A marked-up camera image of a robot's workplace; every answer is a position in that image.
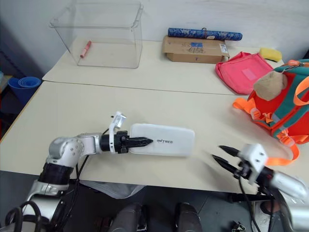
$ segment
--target wire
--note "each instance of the wire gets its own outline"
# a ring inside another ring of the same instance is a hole
[[[80,176],[81,176],[81,173],[83,171],[83,168],[84,168],[88,158],[89,158],[89,155],[87,155],[86,158],[84,159],[80,169],[78,168],[78,164],[76,164],[76,166],[75,166],[76,180],[75,180],[75,185],[74,185],[74,189],[73,189],[72,200],[71,200],[71,203],[70,203],[70,209],[69,209],[68,213],[65,215],[65,217],[62,220],[62,222],[60,223],[60,225],[56,228],[57,231],[61,231],[64,228],[65,224],[68,222],[68,220],[71,216],[72,210],[75,206],[77,196],[78,196],[78,193],[79,193]]]
[[[34,228],[34,232],[41,232],[41,227],[42,227],[42,216],[41,216],[41,212],[39,207],[37,206],[37,204],[33,201],[27,201],[24,202],[20,205],[20,208],[24,208],[26,205],[30,205],[34,211],[35,214],[35,228]]]
[[[7,213],[5,217],[5,226],[11,224],[13,214],[15,219],[14,232],[21,232],[23,225],[23,212],[20,207],[16,207]]]
[[[248,206],[248,208],[249,208],[251,220],[253,221],[253,223],[254,223],[254,225],[255,225],[257,231],[258,231],[258,232],[261,232],[259,226],[257,225],[257,223],[256,223],[256,221],[255,221],[255,219],[254,219],[254,215],[253,215],[253,212],[252,212],[252,210],[251,210],[250,201],[249,201],[249,199],[248,199],[248,196],[247,196],[247,194],[245,193],[245,190],[244,190],[243,187],[242,187],[241,178],[242,178],[242,177],[240,176],[239,179],[238,179],[238,181],[239,181],[239,187],[240,187],[240,190],[241,190],[242,194],[244,195],[244,197],[245,197],[245,199],[246,199],[246,203],[247,203],[247,206]]]
[[[271,224],[272,224],[272,218],[274,216],[274,207],[275,207],[275,203],[274,200],[271,200],[271,211],[270,211],[270,220],[269,220],[269,226],[268,226],[268,232],[271,232]]]
[[[74,191],[74,190],[72,189],[70,192],[67,192],[67,193],[65,194],[65,196],[66,196],[66,195],[69,195],[69,194],[71,194],[71,193],[73,193],[73,191]]]

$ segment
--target backpack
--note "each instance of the backpack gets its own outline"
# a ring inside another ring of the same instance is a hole
[[[288,165],[299,156],[297,144],[309,142],[309,59],[290,60],[274,69],[285,74],[287,84],[280,94],[266,101],[253,91],[247,100],[237,98],[233,106],[251,115],[254,123],[288,146],[292,159],[269,158],[267,165]]]

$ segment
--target yellow sponge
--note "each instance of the yellow sponge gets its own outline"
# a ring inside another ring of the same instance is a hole
[[[271,48],[261,47],[259,54],[264,59],[270,59],[275,62],[278,62],[282,59],[281,52]]]

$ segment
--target robotic arm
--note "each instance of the robotic arm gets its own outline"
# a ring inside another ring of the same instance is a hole
[[[281,205],[283,222],[289,231],[309,231],[309,189],[303,181],[265,167],[268,157],[260,144],[245,145],[241,151],[228,146],[219,147],[240,158],[240,169],[221,157],[213,155],[213,158],[235,178],[248,179],[251,185],[257,183],[261,193],[271,192]]]
[[[61,199],[69,188],[70,175],[80,160],[89,155],[101,154],[103,151],[111,153],[128,153],[129,148],[146,146],[153,141],[145,137],[130,138],[127,131],[118,131],[126,117],[116,112],[109,127],[109,135],[102,133],[84,133],[75,137],[60,137],[53,140],[49,146],[49,155],[38,180],[35,180],[27,197],[27,202],[34,202],[41,214],[45,229],[56,230],[62,223],[65,202]],[[31,205],[23,208],[23,219],[35,222],[38,217]],[[0,231],[15,231],[16,223],[6,221],[6,228]],[[33,231],[34,224],[23,222],[23,231]]]

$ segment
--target transparent storage box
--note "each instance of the transparent storage box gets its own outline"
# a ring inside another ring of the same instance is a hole
[[[50,26],[77,65],[137,68],[142,50],[142,10],[140,2],[73,3],[55,16]]]

